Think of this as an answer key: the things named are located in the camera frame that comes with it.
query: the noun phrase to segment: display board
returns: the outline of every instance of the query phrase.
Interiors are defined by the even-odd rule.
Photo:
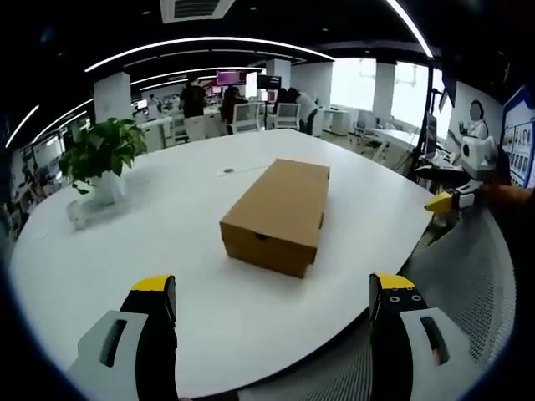
[[[509,158],[511,182],[522,188],[535,187],[535,108],[521,88],[504,106],[502,148]]]
[[[258,88],[278,90],[281,89],[281,77],[277,75],[258,75]]]
[[[243,71],[217,71],[217,86],[245,85],[246,75]]]

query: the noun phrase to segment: white table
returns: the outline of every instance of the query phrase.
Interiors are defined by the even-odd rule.
[[[402,150],[412,151],[418,145],[419,134],[411,132],[398,131],[396,129],[367,129],[381,140],[380,147],[375,151],[373,161],[381,162],[383,151],[388,144],[392,144]]]
[[[231,259],[221,240],[219,220],[275,158],[331,167],[318,255],[303,280]],[[229,167],[236,172],[225,175]],[[182,397],[239,388],[321,347],[369,305],[369,274],[397,273],[431,218],[432,195],[418,185],[290,129],[141,156],[125,181],[129,211],[83,231],[65,211],[79,196],[72,188],[39,204],[10,277],[35,337],[66,370],[78,340],[135,283],[175,275]]]
[[[322,109],[324,113],[324,124],[329,120],[325,118],[325,115],[331,114],[332,119],[328,129],[335,135],[345,136],[349,133],[351,128],[351,114],[343,110]]]

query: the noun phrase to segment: ceiling light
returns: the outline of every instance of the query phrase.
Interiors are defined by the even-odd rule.
[[[83,111],[82,113],[78,114],[78,115],[75,115],[72,119],[70,119],[69,121],[65,121],[63,124],[61,124],[58,129],[62,129],[65,125],[69,125],[70,123],[72,123],[73,121],[79,119],[81,116],[83,116],[84,114],[87,113],[87,110]]]
[[[279,46],[283,48],[291,48],[293,50],[298,50],[300,52],[310,53],[314,54],[319,57],[326,58],[328,60],[334,61],[335,58],[328,56],[327,54],[323,54],[320,52],[316,52],[314,50],[311,50],[309,48],[301,48],[299,46],[294,46],[292,44],[288,43],[280,43],[280,42],[274,42],[272,40],[264,40],[264,39],[255,39],[255,38],[234,38],[232,36],[205,36],[200,38],[181,38],[181,39],[173,39],[173,40],[166,40],[165,42],[157,42],[152,44],[146,44],[145,46],[140,46],[138,48],[132,48],[131,50],[127,50],[123,53],[116,54],[115,56],[108,57],[102,61],[99,61],[96,64],[93,64],[85,69],[85,72],[88,73],[89,71],[92,71],[101,65],[104,65],[106,63],[109,63],[110,61],[114,61],[117,58],[121,58],[124,56],[127,56],[129,54],[137,53],[142,50],[147,50],[149,48],[158,48],[160,46],[166,46],[168,44],[178,44],[178,43],[190,43],[190,42],[208,42],[208,41],[215,41],[215,40],[222,40],[222,41],[234,41],[234,42],[249,42],[249,43],[260,43],[260,44],[269,44],[272,46]]]
[[[213,71],[213,70],[219,70],[219,69],[252,69],[252,70],[255,70],[255,71],[261,70],[261,68],[259,68],[259,67],[211,67],[211,68],[208,68],[208,69],[187,69],[186,71],[176,71],[174,73],[161,74],[161,75],[155,75],[154,77],[143,78],[143,79],[140,79],[139,81],[134,81],[134,82],[130,83],[130,85],[140,84],[141,82],[149,81],[151,79],[169,77],[171,75],[200,73],[201,71]]]
[[[50,123],[49,125],[47,125],[47,127],[45,129],[43,129],[41,132],[39,132],[37,134],[37,136],[35,138],[33,138],[33,141],[32,143],[35,143],[40,137],[42,134],[44,134],[45,132],[47,132],[51,127],[53,127],[55,124],[57,124],[59,121],[61,121],[62,119],[64,119],[65,117],[67,117],[69,114],[75,112],[76,110],[78,110],[80,107],[83,107],[85,106],[86,104],[88,103],[91,103],[93,101],[93,98],[89,99],[89,100],[86,100],[85,102],[83,102],[82,104],[79,104],[78,106],[76,106],[74,109],[71,109],[69,110],[67,113],[63,114],[61,117],[59,117],[58,119],[55,119],[52,123]]]
[[[433,58],[433,53],[427,45],[423,35],[420,33],[415,23],[410,19],[409,14],[396,2],[396,0],[386,0],[386,2],[394,9],[394,11],[400,16],[407,28],[415,35],[416,40],[420,46],[424,49],[424,53],[428,58]]]
[[[140,91],[144,91],[144,90],[147,90],[147,89],[153,89],[153,88],[159,88],[160,86],[178,84],[180,82],[186,82],[186,81],[187,81],[187,79],[178,79],[176,81],[168,81],[168,82],[164,82],[162,84],[156,84],[156,85],[151,85],[151,86],[147,86],[147,87],[141,88]]]
[[[13,138],[15,138],[15,135],[17,134],[17,132],[20,131],[20,129],[23,127],[23,125],[26,123],[26,121],[28,121],[28,119],[32,116],[33,113],[35,113],[37,111],[38,108],[39,108],[39,105],[35,106],[33,109],[30,110],[28,115],[26,115],[26,117],[24,117],[24,119],[20,122],[18,127],[13,131],[13,133],[9,137],[8,142],[6,143],[6,148],[9,146],[9,144],[11,144],[11,141],[13,140]]]

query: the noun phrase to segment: ceiling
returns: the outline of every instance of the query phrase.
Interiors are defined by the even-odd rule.
[[[445,74],[501,101],[517,89],[519,68],[512,63],[511,46],[503,34],[507,26],[496,28],[500,16],[493,9],[479,0],[399,2],[433,48]],[[149,43],[234,36],[291,43],[336,58],[425,62],[418,43],[385,0],[236,0],[223,19],[168,24],[162,23],[160,0],[11,3],[17,4],[3,10],[5,20],[0,21],[1,34],[8,38],[3,52],[9,54],[0,74],[0,111],[13,130],[31,108],[41,104],[13,141],[15,148],[87,100],[93,82],[120,70],[134,81],[273,58],[262,53],[276,53],[278,58],[286,56],[294,62],[326,61],[270,44],[214,41],[152,48],[84,71],[102,59]]]

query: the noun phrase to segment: window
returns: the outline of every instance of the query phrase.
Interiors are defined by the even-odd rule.
[[[411,63],[397,63],[392,116],[420,127],[424,118],[426,96],[427,67]]]
[[[442,71],[435,69],[433,71],[433,88],[438,89],[439,92],[444,92],[446,88],[442,82]],[[442,111],[439,110],[439,103],[441,102],[441,95],[435,97],[435,108],[433,109],[433,115],[436,117],[436,136],[438,138],[446,139],[448,129],[450,128],[451,117],[451,100],[450,97],[446,97],[446,102]]]
[[[333,63],[331,104],[372,110],[376,62],[371,58],[339,58]]]

